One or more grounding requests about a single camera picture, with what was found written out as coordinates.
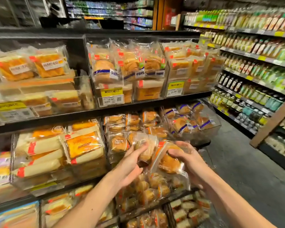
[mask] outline concrete floor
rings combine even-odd
[[[285,228],[285,170],[221,118],[222,127],[202,152],[216,173],[277,228]],[[204,228],[231,227],[215,209]]]

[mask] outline forearm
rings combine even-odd
[[[106,207],[117,194],[118,181],[115,172],[110,171],[54,228],[95,227]]]
[[[203,180],[209,199],[216,207],[219,207],[221,212],[228,216],[233,227],[275,227],[210,168],[204,173]]]

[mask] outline floor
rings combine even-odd
[[[277,228],[285,228],[285,171],[221,118],[222,127],[202,152],[205,161]],[[231,227],[213,209],[203,228]]]

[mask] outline hand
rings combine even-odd
[[[187,142],[177,141],[177,145],[189,149],[189,153],[184,153],[178,149],[169,149],[168,152],[171,156],[176,157],[186,164],[186,171],[188,172],[191,183],[203,185],[205,174],[211,172],[211,168],[205,163],[198,151]]]
[[[143,168],[139,168],[137,165],[139,155],[148,149],[148,144],[144,144],[137,150],[134,150],[134,146],[125,153],[123,159],[115,167],[114,171],[116,172],[119,178],[119,189],[129,185],[135,178],[138,177],[143,171]]]

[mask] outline supermarket aisle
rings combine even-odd
[[[224,119],[221,123],[219,134],[203,152],[204,159],[260,214],[285,228],[285,171],[250,146],[240,131]],[[214,217],[203,227],[229,227],[218,215]]]

